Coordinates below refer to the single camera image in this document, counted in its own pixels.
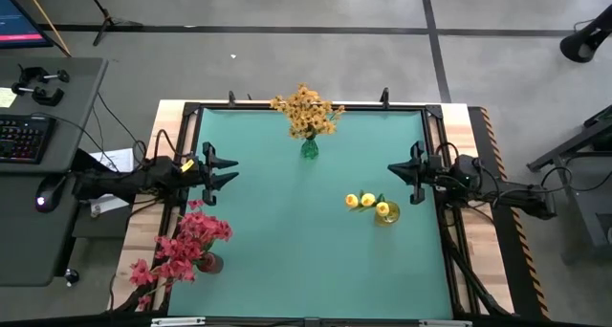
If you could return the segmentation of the white paper sheets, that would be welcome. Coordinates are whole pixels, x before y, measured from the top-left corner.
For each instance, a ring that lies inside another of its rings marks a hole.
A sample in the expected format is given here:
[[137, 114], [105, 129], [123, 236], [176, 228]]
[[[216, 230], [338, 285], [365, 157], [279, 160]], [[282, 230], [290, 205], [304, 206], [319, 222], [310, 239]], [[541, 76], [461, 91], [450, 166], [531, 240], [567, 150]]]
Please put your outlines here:
[[[114, 171], [128, 172], [134, 169], [134, 155], [132, 150], [128, 148], [111, 150], [105, 153], [91, 153], [91, 156]], [[89, 203], [93, 218], [99, 217], [110, 210], [129, 206], [126, 200], [110, 194], [102, 195], [97, 199], [90, 199]]]

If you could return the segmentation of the yellow glass vase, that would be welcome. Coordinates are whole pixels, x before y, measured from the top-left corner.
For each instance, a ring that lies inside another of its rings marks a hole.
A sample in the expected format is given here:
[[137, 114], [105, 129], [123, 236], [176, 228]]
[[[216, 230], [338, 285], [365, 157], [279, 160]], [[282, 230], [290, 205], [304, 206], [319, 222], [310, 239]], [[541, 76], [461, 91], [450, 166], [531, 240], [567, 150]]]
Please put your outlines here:
[[375, 212], [374, 221], [375, 221], [375, 224], [379, 227], [390, 226], [396, 223], [400, 218], [401, 211], [400, 211], [399, 206], [394, 202], [387, 202], [387, 203], [389, 204], [389, 207], [390, 207], [390, 213], [387, 216], [380, 217], [377, 215], [377, 212]]

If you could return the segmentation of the silver metal bracket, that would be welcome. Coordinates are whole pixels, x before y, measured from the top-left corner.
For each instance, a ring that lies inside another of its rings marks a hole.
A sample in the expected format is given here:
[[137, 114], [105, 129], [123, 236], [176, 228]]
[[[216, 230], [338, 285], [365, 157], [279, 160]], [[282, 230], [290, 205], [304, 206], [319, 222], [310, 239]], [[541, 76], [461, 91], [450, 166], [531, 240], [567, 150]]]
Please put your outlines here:
[[422, 319], [419, 320], [418, 327], [473, 327], [473, 325], [471, 321], [465, 320]]
[[200, 316], [153, 318], [150, 327], [205, 326], [207, 320]]

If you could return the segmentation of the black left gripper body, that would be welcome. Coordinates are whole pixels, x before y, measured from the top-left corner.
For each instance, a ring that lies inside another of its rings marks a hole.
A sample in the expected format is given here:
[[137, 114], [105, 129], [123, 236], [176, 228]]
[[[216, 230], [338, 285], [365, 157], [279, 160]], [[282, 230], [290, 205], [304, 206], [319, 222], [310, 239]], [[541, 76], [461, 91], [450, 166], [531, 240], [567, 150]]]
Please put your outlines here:
[[208, 206], [216, 205], [216, 196], [213, 191], [213, 160], [216, 150], [210, 142], [203, 143], [204, 160], [194, 159], [194, 165], [185, 171], [187, 184], [190, 186], [202, 185], [202, 200]]

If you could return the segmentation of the black screw clamp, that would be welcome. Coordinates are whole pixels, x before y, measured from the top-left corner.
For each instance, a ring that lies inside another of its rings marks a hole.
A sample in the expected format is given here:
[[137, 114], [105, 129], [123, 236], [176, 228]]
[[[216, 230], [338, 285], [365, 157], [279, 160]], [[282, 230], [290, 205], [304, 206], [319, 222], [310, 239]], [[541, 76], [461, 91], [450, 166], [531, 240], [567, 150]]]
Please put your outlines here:
[[52, 94], [48, 94], [45, 89], [40, 87], [28, 88], [25, 84], [16, 82], [11, 86], [11, 91], [18, 96], [30, 93], [32, 99], [39, 105], [57, 106], [64, 97], [64, 91], [57, 88]]
[[42, 83], [48, 83], [52, 79], [57, 79], [61, 82], [68, 83], [71, 78], [65, 70], [58, 70], [55, 74], [50, 74], [43, 67], [22, 67], [19, 66], [20, 75], [18, 81], [23, 84], [28, 84], [32, 80]]

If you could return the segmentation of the thin yellow rod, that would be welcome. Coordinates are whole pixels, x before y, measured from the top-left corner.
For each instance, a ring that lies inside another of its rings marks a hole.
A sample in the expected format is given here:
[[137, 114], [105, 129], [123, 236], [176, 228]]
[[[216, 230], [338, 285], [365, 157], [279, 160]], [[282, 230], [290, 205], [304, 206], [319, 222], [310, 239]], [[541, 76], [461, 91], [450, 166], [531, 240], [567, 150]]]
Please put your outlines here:
[[42, 17], [44, 18], [44, 20], [46, 21], [46, 23], [49, 25], [49, 27], [51, 28], [53, 34], [55, 35], [55, 37], [52, 39], [52, 42], [54, 43], [54, 45], [66, 56], [66, 57], [71, 57], [72, 54], [66, 44], [66, 42], [64, 41], [63, 37], [61, 36], [61, 34], [59, 33], [59, 31], [57, 30], [57, 28], [55, 27], [54, 23], [52, 22], [51, 18], [48, 16], [48, 14], [45, 12], [45, 10], [43, 9], [43, 7], [40, 5], [40, 3], [37, 0], [31, 0], [34, 5], [36, 6], [36, 8], [38, 9], [39, 13], [42, 15]]

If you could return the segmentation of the green glass vase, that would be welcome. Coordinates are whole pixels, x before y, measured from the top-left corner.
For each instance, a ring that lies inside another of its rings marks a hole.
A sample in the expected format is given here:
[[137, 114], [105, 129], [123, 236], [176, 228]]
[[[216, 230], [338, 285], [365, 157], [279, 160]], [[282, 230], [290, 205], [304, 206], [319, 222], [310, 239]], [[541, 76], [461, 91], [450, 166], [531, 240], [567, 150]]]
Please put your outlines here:
[[300, 148], [300, 156], [304, 159], [313, 160], [318, 156], [319, 150], [315, 138], [306, 139]]

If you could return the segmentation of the black tripod stand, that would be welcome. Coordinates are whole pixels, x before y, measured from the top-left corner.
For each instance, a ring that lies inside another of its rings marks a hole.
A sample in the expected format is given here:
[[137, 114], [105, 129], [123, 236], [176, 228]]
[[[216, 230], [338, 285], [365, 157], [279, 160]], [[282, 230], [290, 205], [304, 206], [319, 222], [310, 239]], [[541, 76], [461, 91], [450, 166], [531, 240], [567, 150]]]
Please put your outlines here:
[[121, 18], [112, 16], [109, 10], [103, 7], [102, 4], [99, 2], [99, 0], [93, 0], [93, 2], [95, 3], [98, 10], [101, 12], [102, 17], [103, 17], [103, 21], [98, 28], [97, 35], [93, 42], [94, 47], [99, 45], [99, 43], [101, 42], [102, 38], [104, 37], [106, 33], [110, 32], [112, 29], [116, 28], [117, 26], [122, 26], [122, 27], [125, 26], [128, 29], [136, 29], [136, 30], [141, 29], [143, 27], [143, 23], [132, 21], [132, 20], [127, 20], [127, 19], [121, 19]]

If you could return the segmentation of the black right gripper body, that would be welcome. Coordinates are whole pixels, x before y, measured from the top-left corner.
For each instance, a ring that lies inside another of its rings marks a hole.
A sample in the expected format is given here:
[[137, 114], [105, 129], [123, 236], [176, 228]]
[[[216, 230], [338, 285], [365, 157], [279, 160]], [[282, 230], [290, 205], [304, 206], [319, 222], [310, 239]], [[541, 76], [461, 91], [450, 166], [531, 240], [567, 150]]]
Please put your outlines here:
[[411, 146], [411, 171], [413, 175], [411, 203], [420, 204], [425, 199], [425, 190], [422, 184], [440, 186], [446, 190], [458, 189], [459, 181], [453, 178], [449, 171], [442, 166], [440, 156], [434, 155], [430, 159], [423, 159], [425, 144], [421, 141]]

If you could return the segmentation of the black hazard-striped table edge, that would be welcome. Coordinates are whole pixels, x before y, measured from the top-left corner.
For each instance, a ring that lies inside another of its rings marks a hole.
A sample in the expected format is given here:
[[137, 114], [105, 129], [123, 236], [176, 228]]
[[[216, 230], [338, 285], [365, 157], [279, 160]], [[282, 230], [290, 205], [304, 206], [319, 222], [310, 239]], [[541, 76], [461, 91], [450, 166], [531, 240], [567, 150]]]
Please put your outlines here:
[[[487, 110], [472, 106], [468, 111], [476, 149], [484, 166], [495, 178], [507, 181]], [[549, 320], [547, 302], [537, 278], [527, 236], [520, 220], [520, 210], [498, 206], [492, 210], [492, 217], [514, 311], [524, 318]]]

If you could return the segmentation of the grey desk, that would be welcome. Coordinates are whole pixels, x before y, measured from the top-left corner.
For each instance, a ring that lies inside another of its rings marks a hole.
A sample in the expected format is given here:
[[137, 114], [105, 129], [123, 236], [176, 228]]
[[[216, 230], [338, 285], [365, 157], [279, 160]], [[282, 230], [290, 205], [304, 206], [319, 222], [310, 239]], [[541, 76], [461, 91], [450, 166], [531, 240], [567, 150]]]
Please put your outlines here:
[[[78, 199], [72, 190], [76, 164], [91, 157], [80, 148], [108, 61], [87, 57], [0, 56], [0, 87], [19, 79], [19, 66], [43, 67], [50, 74], [65, 70], [71, 80], [32, 83], [64, 97], [57, 106], [43, 106], [28, 96], [17, 97], [0, 115], [56, 119], [55, 131], [39, 164], [0, 163], [0, 287], [43, 287], [67, 268], [67, 249], [73, 242]], [[38, 212], [35, 194], [44, 178], [64, 174], [66, 184], [59, 205]]]

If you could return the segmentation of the teal table mat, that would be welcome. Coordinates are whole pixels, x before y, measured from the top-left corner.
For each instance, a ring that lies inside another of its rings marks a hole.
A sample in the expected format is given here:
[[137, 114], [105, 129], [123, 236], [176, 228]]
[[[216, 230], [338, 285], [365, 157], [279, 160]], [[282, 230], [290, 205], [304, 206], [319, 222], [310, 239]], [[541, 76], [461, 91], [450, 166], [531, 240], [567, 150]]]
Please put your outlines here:
[[[285, 117], [271, 111], [206, 110], [200, 139], [239, 175], [207, 214], [233, 235], [213, 251], [220, 273], [200, 273], [171, 292], [174, 316], [447, 319], [448, 282], [434, 201], [409, 202], [411, 187], [387, 169], [424, 136], [417, 112], [347, 112], [337, 132], [300, 156]], [[345, 196], [394, 202], [399, 220], [375, 224], [375, 207]]]

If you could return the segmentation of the backlit black keyboard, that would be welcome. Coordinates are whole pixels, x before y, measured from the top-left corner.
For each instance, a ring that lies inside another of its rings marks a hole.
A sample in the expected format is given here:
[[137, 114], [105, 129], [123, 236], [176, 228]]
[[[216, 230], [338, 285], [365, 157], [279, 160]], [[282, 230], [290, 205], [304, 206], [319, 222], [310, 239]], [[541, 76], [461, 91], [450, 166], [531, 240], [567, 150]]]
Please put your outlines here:
[[0, 115], [0, 163], [39, 164], [55, 125], [54, 118]]

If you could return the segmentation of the black computer mouse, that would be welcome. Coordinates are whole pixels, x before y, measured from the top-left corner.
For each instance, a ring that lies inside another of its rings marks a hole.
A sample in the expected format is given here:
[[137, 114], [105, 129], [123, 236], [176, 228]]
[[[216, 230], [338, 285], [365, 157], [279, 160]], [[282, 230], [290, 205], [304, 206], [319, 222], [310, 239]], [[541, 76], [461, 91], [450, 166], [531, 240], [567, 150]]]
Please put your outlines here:
[[64, 174], [50, 174], [42, 180], [35, 194], [38, 212], [51, 212], [59, 205], [66, 179]]

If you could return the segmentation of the black round stand base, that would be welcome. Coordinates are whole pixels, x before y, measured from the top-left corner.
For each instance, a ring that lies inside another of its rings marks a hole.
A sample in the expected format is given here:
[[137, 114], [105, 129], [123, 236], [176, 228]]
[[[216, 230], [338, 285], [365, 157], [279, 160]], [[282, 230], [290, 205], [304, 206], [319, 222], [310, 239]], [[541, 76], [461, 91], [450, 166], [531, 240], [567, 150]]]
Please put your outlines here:
[[559, 43], [559, 48], [571, 61], [587, 63], [594, 58], [598, 47], [610, 34], [612, 34], [612, 4], [596, 18], [588, 21], [583, 28], [564, 37]]

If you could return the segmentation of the monitor with blue screen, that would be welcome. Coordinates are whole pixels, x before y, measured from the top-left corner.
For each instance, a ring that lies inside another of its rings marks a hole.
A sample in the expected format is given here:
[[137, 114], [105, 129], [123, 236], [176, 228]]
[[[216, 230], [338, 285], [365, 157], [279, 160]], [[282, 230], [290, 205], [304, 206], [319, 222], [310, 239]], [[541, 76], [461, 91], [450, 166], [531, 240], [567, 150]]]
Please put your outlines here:
[[0, 0], [0, 49], [52, 46], [50, 37], [15, 0]]

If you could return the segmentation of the red glass vase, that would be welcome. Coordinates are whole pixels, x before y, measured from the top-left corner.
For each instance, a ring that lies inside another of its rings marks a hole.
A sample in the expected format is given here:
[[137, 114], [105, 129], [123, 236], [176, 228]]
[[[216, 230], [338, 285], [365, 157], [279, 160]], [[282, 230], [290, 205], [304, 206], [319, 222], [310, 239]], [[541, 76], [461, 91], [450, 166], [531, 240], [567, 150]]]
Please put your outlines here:
[[207, 252], [199, 261], [197, 268], [202, 273], [217, 274], [224, 268], [224, 260], [214, 252]]

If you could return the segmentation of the black aluminium table frame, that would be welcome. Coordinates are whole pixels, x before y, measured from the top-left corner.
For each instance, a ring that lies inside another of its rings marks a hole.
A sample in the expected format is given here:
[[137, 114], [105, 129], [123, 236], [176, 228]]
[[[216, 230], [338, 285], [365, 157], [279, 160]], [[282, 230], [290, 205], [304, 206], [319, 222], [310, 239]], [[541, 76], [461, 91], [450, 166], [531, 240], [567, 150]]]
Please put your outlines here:
[[[157, 133], [165, 130], [173, 144], [186, 152], [194, 143], [196, 124], [199, 113], [196, 108], [199, 100], [173, 100], [163, 99], [159, 102], [157, 115], [149, 140], [147, 153], [151, 155]], [[441, 136], [457, 146], [461, 154], [478, 156], [470, 121], [470, 111], [464, 103], [431, 103], [433, 113], [428, 116], [429, 125], [433, 128], [431, 134], [433, 142], [439, 143]], [[172, 207], [169, 212], [164, 210], [164, 203], [155, 203], [147, 196], [137, 196], [137, 200], [144, 202], [134, 205], [134, 216], [130, 218], [126, 230], [123, 246], [120, 253], [116, 275], [112, 280], [111, 296], [108, 308], [118, 311], [126, 308], [129, 296], [136, 291], [136, 287], [129, 281], [130, 265], [142, 258], [147, 261], [154, 259], [154, 237], [158, 234], [168, 235], [174, 231], [177, 222], [176, 214], [179, 207]], [[506, 310], [512, 312], [515, 305], [512, 303], [510, 285], [505, 273], [502, 260], [502, 251], [497, 239], [498, 232], [489, 223], [482, 222], [477, 211], [464, 209], [462, 211], [463, 225], [451, 231], [454, 240], [458, 239], [458, 232], [463, 231], [467, 239], [467, 252], [470, 257], [472, 269], [479, 276], [486, 289], [493, 298]]]

